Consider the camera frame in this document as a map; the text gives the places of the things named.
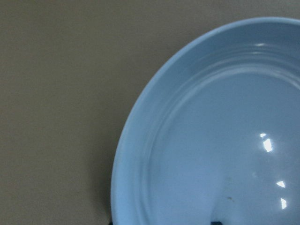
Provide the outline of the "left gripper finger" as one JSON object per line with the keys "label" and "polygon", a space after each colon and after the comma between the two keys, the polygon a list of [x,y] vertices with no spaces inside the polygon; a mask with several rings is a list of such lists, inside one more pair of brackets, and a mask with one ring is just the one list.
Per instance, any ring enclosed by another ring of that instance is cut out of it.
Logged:
{"label": "left gripper finger", "polygon": [[223,225],[221,221],[211,221],[210,225]]}

